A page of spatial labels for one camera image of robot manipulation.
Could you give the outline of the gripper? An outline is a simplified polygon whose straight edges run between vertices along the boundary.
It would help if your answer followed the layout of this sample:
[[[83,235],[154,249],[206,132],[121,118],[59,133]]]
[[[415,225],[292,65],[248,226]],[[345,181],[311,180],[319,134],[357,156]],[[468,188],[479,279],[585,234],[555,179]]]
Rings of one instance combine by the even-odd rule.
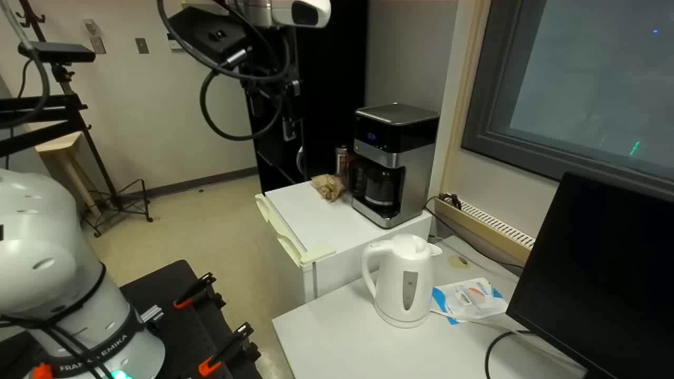
[[[246,36],[251,42],[250,57],[243,63],[246,75],[272,76],[283,74],[281,79],[271,82],[243,80],[246,103],[250,117],[259,118],[265,113],[265,96],[260,88],[284,88],[282,105],[282,137],[285,142],[296,139],[302,122],[301,82],[292,80],[293,46],[286,29],[246,28]]]

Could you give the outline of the glass coffee carafe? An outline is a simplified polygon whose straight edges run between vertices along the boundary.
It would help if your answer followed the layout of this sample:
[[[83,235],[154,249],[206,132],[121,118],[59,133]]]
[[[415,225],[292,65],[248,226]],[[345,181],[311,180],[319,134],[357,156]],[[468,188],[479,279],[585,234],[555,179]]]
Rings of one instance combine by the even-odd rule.
[[[352,192],[370,208],[400,208],[405,168],[388,168],[360,158],[354,166]]]

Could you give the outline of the coffee machine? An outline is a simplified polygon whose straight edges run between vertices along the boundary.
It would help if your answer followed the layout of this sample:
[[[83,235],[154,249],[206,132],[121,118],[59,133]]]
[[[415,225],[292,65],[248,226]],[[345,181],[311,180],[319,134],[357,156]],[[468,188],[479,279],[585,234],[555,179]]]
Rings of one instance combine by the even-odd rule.
[[[406,170],[400,208],[370,208],[356,199],[351,190],[351,205],[355,211],[385,230],[423,213],[439,122],[440,116],[435,111],[397,102],[355,111],[353,175],[360,158]]]

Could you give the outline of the black shelf cabinet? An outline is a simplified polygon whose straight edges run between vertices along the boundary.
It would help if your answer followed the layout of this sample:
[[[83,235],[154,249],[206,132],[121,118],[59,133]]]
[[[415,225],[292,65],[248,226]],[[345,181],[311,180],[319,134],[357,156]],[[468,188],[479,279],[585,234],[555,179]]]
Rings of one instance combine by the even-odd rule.
[[[282,137],[282,113],[255,139],[263,193],[335,173],[335,147],[352,145],[354,113],[364,105],[366,0],[241,0],[259,29],[286,29],[293,46],[292,80],[301,82],[302,122]]]

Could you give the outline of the crumpled brown paper bag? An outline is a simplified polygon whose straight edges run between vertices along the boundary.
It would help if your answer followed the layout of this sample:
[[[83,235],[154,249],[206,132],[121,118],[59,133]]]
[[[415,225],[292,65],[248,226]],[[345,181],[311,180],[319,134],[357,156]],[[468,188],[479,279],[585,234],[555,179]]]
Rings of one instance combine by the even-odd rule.
[[[346,189],[342,177],[330,174],[312,177],[311,186],[330,203],[335,202]]]

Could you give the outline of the white mini fridge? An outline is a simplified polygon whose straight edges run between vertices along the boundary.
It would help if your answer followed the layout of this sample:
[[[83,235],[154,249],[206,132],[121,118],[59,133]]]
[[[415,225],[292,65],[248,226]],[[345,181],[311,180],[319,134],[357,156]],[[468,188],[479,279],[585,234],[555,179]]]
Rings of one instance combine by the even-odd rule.
[[[371,242],[397,234],[413,234],[427,239],[431,215],[420,216],[390,230],[384,230],[355,211],[351,197],[340,196],[328,202],[310,182],[299,183],[263,193],[305,248],[326,244],[336,254],[318,262],[318,297],[337,290],[362,276],[361,256]]]

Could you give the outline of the mini fridge door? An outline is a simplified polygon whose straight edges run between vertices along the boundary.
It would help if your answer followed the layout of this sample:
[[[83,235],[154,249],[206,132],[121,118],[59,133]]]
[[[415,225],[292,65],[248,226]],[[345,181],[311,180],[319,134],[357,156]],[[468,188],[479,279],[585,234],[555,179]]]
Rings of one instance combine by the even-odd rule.
[[[318,262],[334,256],[335,249],[324,243],[305,248],[266,196],[255,195],[255,203],[271,234],[267,261],[272,283],[295,307],[314,300],[319,288]]]

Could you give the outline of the orange and black clamp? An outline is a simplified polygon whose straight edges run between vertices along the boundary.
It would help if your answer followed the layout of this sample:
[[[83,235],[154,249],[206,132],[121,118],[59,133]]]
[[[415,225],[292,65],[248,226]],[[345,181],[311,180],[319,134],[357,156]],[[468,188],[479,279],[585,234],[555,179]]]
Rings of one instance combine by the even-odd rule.
[[[253,364],[260,359],[262,353],[259,347],[250,342],[250,335],[253,333],[254,329],[250,323],[241,324],[216,353],[198,365],[200,376],[207,379],[227,365]]]
[[[213,273],[205,273],[174,300],[172,307],[176,310],[184,310],[188,307],[200,307],[207,302],[211,302],[217,308],[222,309],[226,306],[226,301],[221,293],[216,292],[213,288],[216,281],[217,278]]]

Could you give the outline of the wooden stool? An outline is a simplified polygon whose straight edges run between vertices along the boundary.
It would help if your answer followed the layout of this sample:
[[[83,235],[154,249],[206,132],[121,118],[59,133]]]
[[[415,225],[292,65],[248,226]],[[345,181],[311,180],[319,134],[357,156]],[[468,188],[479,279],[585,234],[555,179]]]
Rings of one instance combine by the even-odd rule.
[[[57,139],[38,145],[36,150],[41,156],[48,156],[55,160],[55,163],[69,177],[70,182],[74,185],[91,213],[96,217],[101,217],[103,213],[99,205],[94,201],[94,197],[92,197],[92,192],[96,189],[93,180],[89,178],[84,168],[82,168],[74,156],[77,142],[79,142],[81,136],[82,132],[75,132],[67,136],[58,137]]]

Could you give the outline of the white electric kettle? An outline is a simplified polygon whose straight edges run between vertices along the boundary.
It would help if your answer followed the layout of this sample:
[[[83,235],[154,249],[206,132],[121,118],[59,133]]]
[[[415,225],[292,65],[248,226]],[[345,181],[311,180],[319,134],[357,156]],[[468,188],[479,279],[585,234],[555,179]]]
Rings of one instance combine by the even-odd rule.
[[[412,234],[370,243],[361,258],[362,278],[377,314],[397,328],[428,319],[435,282],[432,257],[442,249]]]

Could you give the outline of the baseboard heater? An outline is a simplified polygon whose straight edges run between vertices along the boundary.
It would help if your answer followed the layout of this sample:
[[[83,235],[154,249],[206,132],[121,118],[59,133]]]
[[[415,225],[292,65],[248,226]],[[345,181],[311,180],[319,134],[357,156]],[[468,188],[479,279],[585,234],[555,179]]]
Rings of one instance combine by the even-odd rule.
[[[463,201],[455,194],[440,194],[428,200],[431,213],[475,250],[509,266],[523,267],[536,238],[495,216]]]

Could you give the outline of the white table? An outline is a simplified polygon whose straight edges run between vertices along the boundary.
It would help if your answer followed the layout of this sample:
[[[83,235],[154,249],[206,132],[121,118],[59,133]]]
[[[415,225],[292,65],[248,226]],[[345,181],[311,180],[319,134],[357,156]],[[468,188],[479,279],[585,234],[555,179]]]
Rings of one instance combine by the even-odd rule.
[[[554,360],[528,341],[472,322],[431,314],[397,328],[376,314],[359,279],[272,321],[294,379],[582,379],[585,370]]]

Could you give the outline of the white and blue plastic packet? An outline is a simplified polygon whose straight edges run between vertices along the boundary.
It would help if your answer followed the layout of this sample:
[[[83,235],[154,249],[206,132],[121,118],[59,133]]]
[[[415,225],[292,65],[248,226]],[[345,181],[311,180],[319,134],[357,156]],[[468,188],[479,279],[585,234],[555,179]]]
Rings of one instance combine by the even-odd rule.
[[[446,317],[452,325],[503,314],[507,308],[506,298],[482,277],[432,290],[430,312]]]

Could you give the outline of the window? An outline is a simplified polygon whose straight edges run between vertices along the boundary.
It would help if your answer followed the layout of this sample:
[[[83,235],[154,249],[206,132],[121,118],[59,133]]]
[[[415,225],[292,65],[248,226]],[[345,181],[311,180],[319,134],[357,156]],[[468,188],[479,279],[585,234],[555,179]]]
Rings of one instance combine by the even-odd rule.
[[[674,0],[491,0],[462,148],[674,201]]]

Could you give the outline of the black monitor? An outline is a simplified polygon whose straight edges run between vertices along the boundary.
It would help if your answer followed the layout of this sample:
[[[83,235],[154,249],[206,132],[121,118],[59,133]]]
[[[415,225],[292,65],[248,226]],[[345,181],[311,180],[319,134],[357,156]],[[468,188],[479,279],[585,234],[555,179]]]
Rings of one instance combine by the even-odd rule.
[[[584,379],[674,379],[674,196],[565,173],[507,314]]]

